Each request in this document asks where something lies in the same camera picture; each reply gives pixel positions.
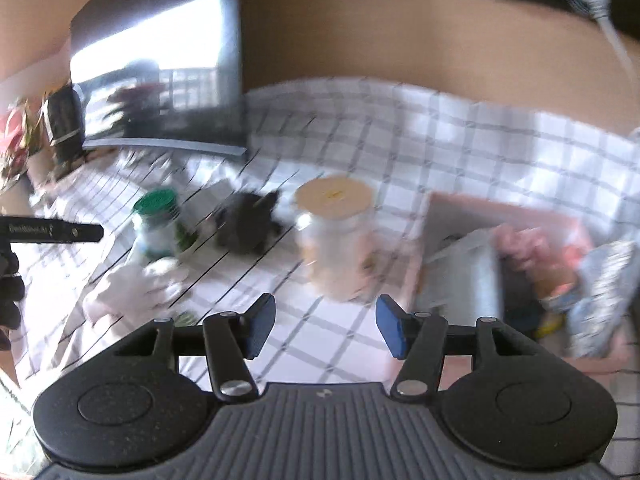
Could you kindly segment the black cylindrical speaker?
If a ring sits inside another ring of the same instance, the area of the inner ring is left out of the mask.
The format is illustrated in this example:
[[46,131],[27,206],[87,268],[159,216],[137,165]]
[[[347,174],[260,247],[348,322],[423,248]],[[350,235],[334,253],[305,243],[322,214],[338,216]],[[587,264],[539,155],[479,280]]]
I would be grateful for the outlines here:
[[69,82],[50,93],[44,99],[42,111],[55,161],[67,164],[78,159],[85,142],[85,126],[73,85]]

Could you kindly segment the white printed packet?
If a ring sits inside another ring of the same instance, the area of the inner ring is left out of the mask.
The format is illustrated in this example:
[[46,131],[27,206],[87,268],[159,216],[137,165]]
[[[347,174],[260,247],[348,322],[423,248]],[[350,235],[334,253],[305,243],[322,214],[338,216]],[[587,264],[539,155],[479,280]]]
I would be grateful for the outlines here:
[[639,283],[639,246],[613,240],[594,248],[578,268],[577,301],[568,311],[570,355],[600,358],[620,326]]

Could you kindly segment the green lid jar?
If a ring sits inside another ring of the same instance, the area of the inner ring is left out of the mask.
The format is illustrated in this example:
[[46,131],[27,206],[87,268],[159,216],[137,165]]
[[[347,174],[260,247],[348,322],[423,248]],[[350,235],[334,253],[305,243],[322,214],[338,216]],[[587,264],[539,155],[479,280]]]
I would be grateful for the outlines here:
[[177,258],[198,240],[198,231],[183,217],[178,194],[156,188],[132,206],[136,244],[145,259]]

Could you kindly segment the pink storage box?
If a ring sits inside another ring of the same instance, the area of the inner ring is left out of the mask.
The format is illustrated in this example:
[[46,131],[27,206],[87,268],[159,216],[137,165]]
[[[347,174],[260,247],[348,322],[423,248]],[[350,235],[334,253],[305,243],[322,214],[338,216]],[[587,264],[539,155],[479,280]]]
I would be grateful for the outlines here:
[[516,230],[541,228],[554,249],[567,244],[594,248],[613,240],[635,240],[635,229],[597,245],[579,220],[556,212],[433,192],[428,196],[420,250],[406,281],[406,308],[437,313],[454,325],[471,326],[489,316],[538,339],[582,372],[604,382],[629,361],[629,338],[622,318],[600,358],[570,355],[568,311],[577,301],[577,284],[561,296],[540,300],[522,271],[512,268],[492,244],[492,229],[508,224]]

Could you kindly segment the black flat screen television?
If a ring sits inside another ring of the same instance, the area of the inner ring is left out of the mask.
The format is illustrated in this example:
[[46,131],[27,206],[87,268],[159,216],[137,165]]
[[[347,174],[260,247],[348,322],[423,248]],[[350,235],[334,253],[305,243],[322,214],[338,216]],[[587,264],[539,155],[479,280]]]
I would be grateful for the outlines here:
[[89,0],[70,23],[85,148],[248,154],[241,0]]

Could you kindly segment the white grey cloth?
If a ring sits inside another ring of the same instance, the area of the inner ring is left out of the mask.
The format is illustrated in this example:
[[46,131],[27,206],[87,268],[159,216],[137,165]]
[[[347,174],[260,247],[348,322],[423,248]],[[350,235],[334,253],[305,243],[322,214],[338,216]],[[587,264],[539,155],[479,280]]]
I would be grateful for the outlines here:
[[176,258],[161,258],[145,266],[126,262],[108,271],[82,300],[92,325],[107,315],[150,312],[170,304],[186,290],[190,269]]

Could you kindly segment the black plush toy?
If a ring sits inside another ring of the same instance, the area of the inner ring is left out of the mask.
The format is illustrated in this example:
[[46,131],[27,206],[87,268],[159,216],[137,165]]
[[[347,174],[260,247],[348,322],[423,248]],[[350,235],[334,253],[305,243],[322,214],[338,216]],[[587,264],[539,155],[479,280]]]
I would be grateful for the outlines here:
[[216,243],[237,255],[261,255],[282,224],[273,218],[280,192],[267,194],[239,191],[232,193],[213,212]]

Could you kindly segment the potted plant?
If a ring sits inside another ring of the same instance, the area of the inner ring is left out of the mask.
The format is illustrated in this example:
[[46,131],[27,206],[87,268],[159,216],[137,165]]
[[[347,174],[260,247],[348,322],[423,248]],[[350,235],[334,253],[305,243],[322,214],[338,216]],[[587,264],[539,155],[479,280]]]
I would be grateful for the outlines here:
[[43,148],[42,111],[19,98],[1,114],[1,186],[21,177]]

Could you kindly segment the clear jar tan lid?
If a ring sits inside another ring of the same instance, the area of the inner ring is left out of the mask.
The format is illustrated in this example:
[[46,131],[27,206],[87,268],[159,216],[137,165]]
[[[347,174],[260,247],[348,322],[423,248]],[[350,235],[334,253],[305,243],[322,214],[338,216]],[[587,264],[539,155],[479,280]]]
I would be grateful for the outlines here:
[[357,298],[375,270],[374,189],[334,174],[306,182],[294,200],[296,242],[309,283],[335,301]]

